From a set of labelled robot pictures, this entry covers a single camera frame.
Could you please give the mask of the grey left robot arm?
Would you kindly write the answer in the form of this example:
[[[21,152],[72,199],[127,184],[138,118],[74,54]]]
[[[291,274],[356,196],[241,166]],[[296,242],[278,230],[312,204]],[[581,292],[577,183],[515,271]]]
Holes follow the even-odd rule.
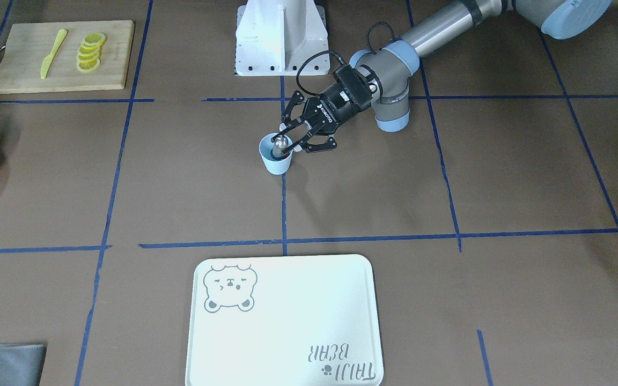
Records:
[[[327,54],[339,65],[334,83],[319,93],[302,86],[294,92],[282,115],[279,132],[267,140],[274,159],[290,152],[331,151],[338,127],[373,108],[385,132],[409,123],[409,78],[420,59],[491,17],[515,11],[554,39],[569,39],[585,31],[610,7],[610,1],[452,1],[381,49],[363,49],[345,61]]]

